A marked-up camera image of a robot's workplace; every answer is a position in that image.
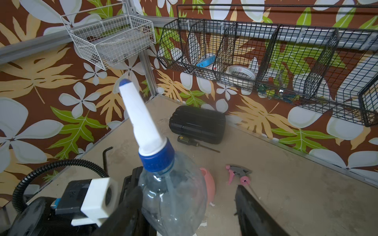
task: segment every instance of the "white wire basket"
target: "white wire basket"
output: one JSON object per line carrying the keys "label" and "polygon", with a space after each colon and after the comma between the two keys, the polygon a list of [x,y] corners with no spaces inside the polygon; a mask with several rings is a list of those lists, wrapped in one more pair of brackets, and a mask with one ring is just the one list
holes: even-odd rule
{"label": "white wire basket", "polygon": [[[122,5],[127,14],[120,14],[82,26],[67,25],[67,16]],[[126,3],[116,3],[79,11],[60,17],[71,36],[80,57],[106,70],[156,43],[153,23],[128,14]]]}

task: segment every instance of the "white nozzle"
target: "white nozzle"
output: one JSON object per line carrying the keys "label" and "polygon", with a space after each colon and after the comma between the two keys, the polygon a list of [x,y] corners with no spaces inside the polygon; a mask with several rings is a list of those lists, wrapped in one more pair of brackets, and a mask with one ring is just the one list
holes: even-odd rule
{"label": "white nozzle", "polygon": [[162,136],[156,127],[134,83],[127,79],[121,80],[119,91],[134,128],[134,136],[139,145],[139,154],[151,156],[158,153],[164,148],[167,138]]}

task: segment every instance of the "floral wallpaper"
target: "floral wallpaper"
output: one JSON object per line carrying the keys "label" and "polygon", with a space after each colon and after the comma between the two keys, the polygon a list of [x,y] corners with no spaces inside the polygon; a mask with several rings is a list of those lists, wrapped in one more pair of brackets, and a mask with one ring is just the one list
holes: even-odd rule
{"label": "floral wallpaper", "polygon": [[[151,5],[148,0],[141,0],[140,4],[145,15],[176,17],[177,12],[174,4],[188,2],[193,4],[309,4],[313,7],[293,8],[288,11],[288,8],[251,6],[239,8],[234,6],[184,6],[179,8],[178,15],[180,17],[378,30],[378,22],[376,22],[378,15],[376,15],[374,9],[316,7],[316,5],[376,4],[375,0],[241,0],[240,2],[237,0],[183,0],[180,2],[158,0],[155,9],[147,7]],[[159,39],[162,29],[155,29],[155,34]],[[211,35],[208,43],[220,41],[215,37]],[[257,47],[250,47],[251,44],[247,45],[247,41],[248,39],[236,41],[234,61],[237,61],[237,64],[244,61],[241,57],[246,57],[250,52],[253,53],[253,50],[257,50]],[[302,63],[303,67],[310,67],[312,66],[310,63],[302,61],[307,56],[295,58],[295,60]],[[333,67],[348,67],[352,74],[358,73],[361,69],[358,66],[359,63],[364,63],[363,55],[361,55],[361,58],[356,58],[353,63],[346,56],[336,56],[333,60]],[[255,68],[257,72],[261,61],[262,56],[254,57],[249,62],[249,66]],[[372,71],[378,72],[378,54],[372,56],[371,63],[374,64]],[[296,71],[296,67],[293,67],[293,70],[289,67],[289,71],[293,76],[293,84],[295,84],[296,79],[303,76],[301,71]],[[268,73],[275,75],[277,71],[269,70]],[[295,106],[294,103],[269,99],[268,92],[251,93],[216,81],[206,80],[195,74],[189,75],[170,69],[157,68],[154,70],[154,75],[158,92],[169,98],[187,105],[225,113],[230,123],[361,175],[366,181],[378,185],[378,126],[365,127],[350,123],[332,117],[332,110],[324,114],[310,111],[301,106]],[[322,86],[325,91],[324,94],[332,94],[333,91],[338,92],[338,88],[328,87],[327,83],[322,83]]]}
{"label": "floral wallpaper", "polygon": [[[65,30],[60,15],[117,3],[117,0],[8,0],[0,14],[0,46]],[[231,0],[133,0],[141,15],[241,20],[299,25],[378,29],[374,9],[320,8],[365,5],[375,0],[233,0],[242,4],[309,4],[311,8],[181,7],[181,3]],[[122,13],[117,7],[72,15],[65,24],[82,25]],[[156,28],[157,42],[162,29]],[[366,128],[240,88],[165,68],[156,59],[159,45],[147,50],[158,92],[187,105],[225,113],[242,128],[362,175],[378,185],[378,127]],[[261,58],[251,61],[256,69]],[[0,207],[18,182],[45,163],[81,157],[127,117],[118,91],[125,74],[148,99],[145,69],[137,56],[103,71],[81,59],[72,43],[0,65]],[[33,182],[38,189],[51,171]]]}

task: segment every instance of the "black wire basket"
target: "black wire basket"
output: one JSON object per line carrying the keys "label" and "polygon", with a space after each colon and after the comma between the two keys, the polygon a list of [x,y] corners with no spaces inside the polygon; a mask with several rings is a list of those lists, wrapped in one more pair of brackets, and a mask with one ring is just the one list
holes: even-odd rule
{"label": "black wire basket", "polygon": [[[372,126],[378,124],[377,36],[372,30],[179,18],[165,25],[157,58],[176,71]],[[211,65],[198,66],[211,56]]]}
{"label": "black wire basket", "polygon": [[378,32],[337,29],[338,47],[314,98],[304,106],[353,123],[378,124]]}

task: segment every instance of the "masking tape roll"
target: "masking tape roll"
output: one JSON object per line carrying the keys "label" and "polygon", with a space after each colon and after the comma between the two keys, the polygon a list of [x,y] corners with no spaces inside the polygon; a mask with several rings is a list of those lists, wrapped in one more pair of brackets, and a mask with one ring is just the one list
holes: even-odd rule
{"label": "masking tape roll", "polygon": [[243,66],[229,66],[227,67],[226,74],[234,76],[235,74],[238,74],[237,76],[243,77],[244,79],[238,79],[234,76],[222,76],[221,80],[244,88],[252,87],[254,85],[254,81],[256,80],[255,72]]}

